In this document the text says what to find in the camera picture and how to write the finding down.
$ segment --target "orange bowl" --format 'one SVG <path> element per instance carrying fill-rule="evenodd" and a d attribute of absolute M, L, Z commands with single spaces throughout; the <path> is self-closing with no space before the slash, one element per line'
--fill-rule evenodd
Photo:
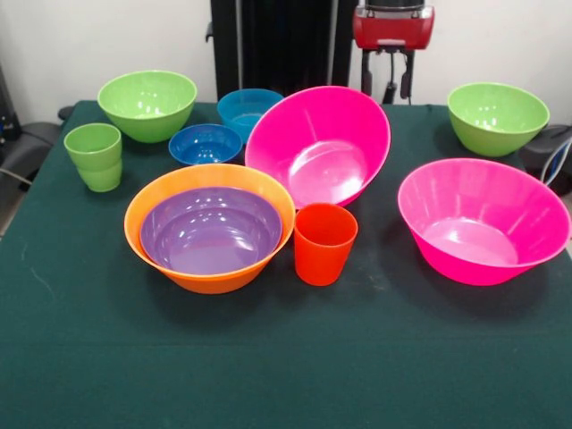
<path fill-rule="evenodd" d="M 237 271 L 216 275 L 178 273 L 155 264 L 141 247 L 139 231 L 147 214 L 157 204 L 189 189 L 229 186 L 254 192 L 266 199 L 280 214 L 282 236 L 278 246 L 264 259 Z M 143 188 L 127 207 L 124 230 L 129 245 L 138 257 L 165 274 L 184 289 L 198 293 L 216 294 L 236 290 L 252 282 L 280 251 L 294 229 L 294 202 L 288 191 L 268 174 L 234 164 L 204 164 L 181 168 L 155 179 Z"/>

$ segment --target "white wall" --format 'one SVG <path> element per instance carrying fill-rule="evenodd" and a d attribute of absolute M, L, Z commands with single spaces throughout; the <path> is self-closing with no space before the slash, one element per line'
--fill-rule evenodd
<path fill-rule="evenodd" d="M 437 16 L 416 57 L 414 103 L 444 104 L 461 83 L 495 80 L 533 91 L 553 122 L 572 122 L 568 0 L 428 1 Z M 149 68 L 185 73 L 199 100 L 215 101 L 209 21 L 209 0 L 0 0 L 0 62 L 23 122 L 53 121 L 113 76 Z M 359 88 L 361 56 L 352 56 L 350 86 Z M 387 55 L 372 60 L 380 101 L 388 68 Z"/>
<path fill-rule="evenodd" d="M 0 63 L 21 122 L 95 99 L 125 72 L 190 76 L 215 101 L 209 0 L 0 0 Z"/>

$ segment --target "pink bowl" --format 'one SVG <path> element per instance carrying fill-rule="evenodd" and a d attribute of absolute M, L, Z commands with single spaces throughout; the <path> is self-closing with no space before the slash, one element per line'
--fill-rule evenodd
<path fill-rule="evenodd" d="M 474 286 L 505 282 L 552 259 L 570 240 L 570 218 L 543 183 L 481 159 L 445 159 L 414 170 L 398 194 L 426 261 Z"/>
<path fill-rule="evenodd" d="M 279 181 L 296 208 L 345 206 L 382 169 L 390 141 L 387 116 L 371 97 L 345 87 L 316 87 L 265 113 L 252 130 L 245 161 Z"/>

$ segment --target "blue bowl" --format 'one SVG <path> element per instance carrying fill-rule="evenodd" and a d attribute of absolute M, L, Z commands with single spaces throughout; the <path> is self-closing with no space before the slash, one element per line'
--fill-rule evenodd
<path fill-rule="evenodd" d="M 169 141 L 171 156 L 183 165 L 226 163 L 241 149 L 236 132 L 213 123 L 184 128 Z"/>
<path fill-rule="evenodd" d="M 269 89 L 239 89 L 221 98 L 216 106 L 223 124 L 239 133 L 244 144 L 260 117 L 283 96 Z"/>

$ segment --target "red machine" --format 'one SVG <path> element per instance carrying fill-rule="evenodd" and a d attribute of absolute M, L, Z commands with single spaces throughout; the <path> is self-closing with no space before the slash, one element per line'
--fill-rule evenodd
<path fill-rule="evenodd" d="M 415 51 L 429 45 L 434 20 L 434 8 L 426 6 L 423 0 L 374 0 L 358 6 L 354 12 L 353 30 L 357 46 L 363 49 L 361 90 L 372 94 L 369 55 L 387 52 L 391 56 L 391 80 L 383 102 L 392 104 L 397 90 L 393 81 L 393 56 L 402 53 L 406 58 L 406 71 L 401 78 L 400 95 L 411 103 Z"/>

